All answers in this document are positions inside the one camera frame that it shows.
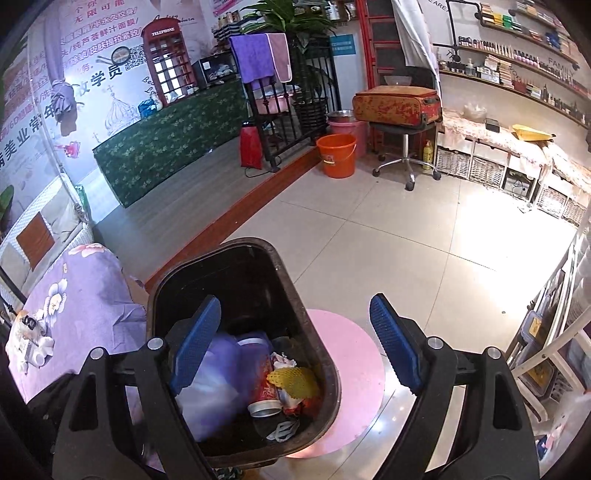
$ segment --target yellow dustpan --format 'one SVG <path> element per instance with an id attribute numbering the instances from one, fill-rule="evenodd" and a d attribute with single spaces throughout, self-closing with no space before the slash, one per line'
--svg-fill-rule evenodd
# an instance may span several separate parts
<path id="1" fill-rule="evenodd" d="M 525 125 L 513 125 L 513 130 L 517 134 L 517 138 L 525 142 L 537 142 L 541 140 L 551 140 L 556 135 L 547 134 L 540 130 L 534 130 L 533 128 L 526 127 Z"/>

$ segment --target red suitcase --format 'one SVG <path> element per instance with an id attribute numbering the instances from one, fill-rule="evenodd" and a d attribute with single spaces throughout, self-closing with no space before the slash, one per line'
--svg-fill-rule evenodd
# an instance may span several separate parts
<path id="1" fill-rule="evenodd" d="M 420 128 L 442 120 L 441 100 L 423 87 L 380 85 L 353 97 L 355 118 L 364 122 Z"/>

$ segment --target garbage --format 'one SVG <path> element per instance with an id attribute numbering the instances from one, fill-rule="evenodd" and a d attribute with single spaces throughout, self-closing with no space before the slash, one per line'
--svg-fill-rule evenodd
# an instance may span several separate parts
<path id="1" fill-rule="evenodd" d="M 297 419 L 282 421 L 277 424 L 277 428 L 273 432 L 267 435 L 267 440 L 275 440 L 280 443 L 289 440 L 295 435 L 299 426 L 300 421 Z"/>
<path id="2" fill-rule="evenodd" d="M 234 337 L 214 337 L 193 382 L 176 397 L 195 441 L 210 437 L 246 409 L 259 364 L 258 352 L 241 348 Z"/>
<path id="3" fill-rule="evenodd" d="M 320 395 L 314 372 L 309 368 L 280 368 L 268 374 L 267 380 L 293 398 L 314 398 Z"/>
<path id="4" fill-rule="evenodd" d="M 276 352 L 271 354 L 271 360 L 273 361 L 273 368 L 275 370 L 279 370 L 280 368 L 294 368 L 297 365 L 295 360 L 289 360 L 284 354 L 280 355 Z M 293 398 L 282 388 L 279 388 L 277 393 L 285 414 L 299 413 L 298 405 L 301 403 L 302 398 Z"/>
<path id="5" fill-rule="evenodd" d="M 270 343 L 266 336 L 252 336 L 238 341 L 238 345 L 244 351 L 255 355 L 259 361 L 257 364 L 258 380 L 256 389 L 251 397 L 248 411 L 252 417 L 269 417 L 281 411 L 281 402 L 274 385 L 267 380 L 267 374 L 272 372 L 271 359 L 269 358 Z"/>

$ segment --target curtain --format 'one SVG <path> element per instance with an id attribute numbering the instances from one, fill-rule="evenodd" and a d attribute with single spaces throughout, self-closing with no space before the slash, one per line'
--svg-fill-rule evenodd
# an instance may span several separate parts
<path id="1" fill-rule="evenodd" d="M 441 97 L 437 57 L 433 53 L 427 22 L 418 0 L 391 1 L 406 65 L 430 69 L 435 75 L 437 91 Z"/>

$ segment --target bottle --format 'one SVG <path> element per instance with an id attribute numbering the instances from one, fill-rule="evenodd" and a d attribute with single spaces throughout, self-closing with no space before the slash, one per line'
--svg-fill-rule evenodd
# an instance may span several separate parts
<path id="1" fill-rule="evenodd" d="M 476 69 L 474 68 L 474 64 L 472 63 L 472 59 L 468 59 L 468 64 L 466 65 L 466 75 L 470 77 L 476 76 Z"/>
<path id="2" fill-rule="evenodd" d="M 433 144 L 431 143 L 431 140 L 427 140 L 423 147 L 423 161 L 431 164 L 433 163 Z M 423 165 L 423 170 L 431 170 L 431 167 Z"/>

